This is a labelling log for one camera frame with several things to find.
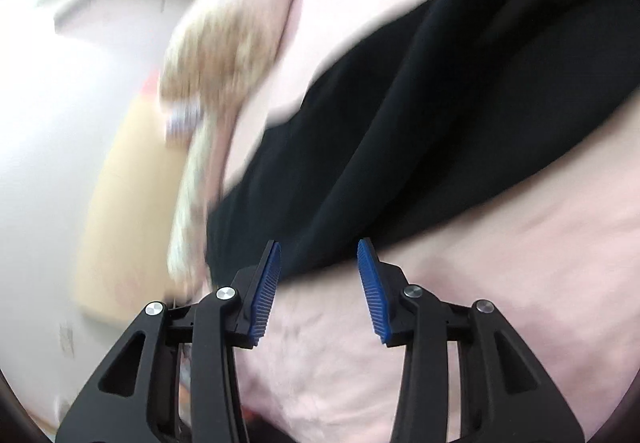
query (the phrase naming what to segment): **black cloth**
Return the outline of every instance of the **black cloth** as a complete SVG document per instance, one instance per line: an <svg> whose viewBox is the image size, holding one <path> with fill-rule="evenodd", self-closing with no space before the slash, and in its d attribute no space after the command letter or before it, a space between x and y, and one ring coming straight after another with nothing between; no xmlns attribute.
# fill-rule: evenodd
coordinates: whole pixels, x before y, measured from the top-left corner
<svg viewBox="0 0 640 443"><path fill-rule="evenodd" d="M558 159L639 82L637 0L427 1L264 133L209 215L214 281L268 239L286 278L446 221Z"/></svg>

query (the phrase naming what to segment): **black fabric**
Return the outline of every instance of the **black fabric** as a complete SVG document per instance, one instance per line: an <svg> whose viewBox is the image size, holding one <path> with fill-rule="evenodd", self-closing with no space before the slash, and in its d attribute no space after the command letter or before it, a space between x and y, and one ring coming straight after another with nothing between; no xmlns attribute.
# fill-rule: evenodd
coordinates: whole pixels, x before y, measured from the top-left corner
<svg viewBox="0 0 640 443"><path fill-rule="evenodd" d="M265 132L209 216L214 281L268 239L286 278L446 221L562 156L639 82L637 0L427 1Z"/></svg>

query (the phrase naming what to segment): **pink bed sheet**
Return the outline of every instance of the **pink bed sheet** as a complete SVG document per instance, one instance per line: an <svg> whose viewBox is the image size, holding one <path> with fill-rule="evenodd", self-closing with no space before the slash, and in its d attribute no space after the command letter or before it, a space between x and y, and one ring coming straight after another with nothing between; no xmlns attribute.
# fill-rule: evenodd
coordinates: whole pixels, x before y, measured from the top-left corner
<svg viewBox="0 0 640 443"><path fill-rule="evenodd" d="M417 1L296 0L282 55L239 117L225 188L322 69ZM593 435L640 368L640 95L538 175L380 255L443 300L493 300ZM281 285L267 336L238 351L245 405L300 443L388 442L401 368L351 263Z"/></svg>

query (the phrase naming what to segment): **yellow cushion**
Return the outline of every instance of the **yellow cushion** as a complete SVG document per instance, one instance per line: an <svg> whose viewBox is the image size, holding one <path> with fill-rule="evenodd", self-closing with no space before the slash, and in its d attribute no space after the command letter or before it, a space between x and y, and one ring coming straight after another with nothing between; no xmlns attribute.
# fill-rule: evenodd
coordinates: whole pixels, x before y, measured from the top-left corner
<svg viewBox="0 0 640 443"><path fill-rule="evenodd" d="M84 312L128 323L148 302L179 295L166 257L186 158L185 149L165 146L155 103L138 97L89 206L74 282Z"/></svg>

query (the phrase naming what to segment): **floor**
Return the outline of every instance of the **floor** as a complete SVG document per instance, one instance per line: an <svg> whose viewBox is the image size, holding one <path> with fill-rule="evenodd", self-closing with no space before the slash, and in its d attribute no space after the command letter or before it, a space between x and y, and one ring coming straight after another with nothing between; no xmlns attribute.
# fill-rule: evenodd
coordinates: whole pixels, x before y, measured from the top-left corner
<svg viewBox="0 0 640 443"><path fill-rule="evenodd" d="M93 0L57 34L2 34L0 362L48 425L121 333L79 314L70 279L104 157L188 4Z"/></svg>

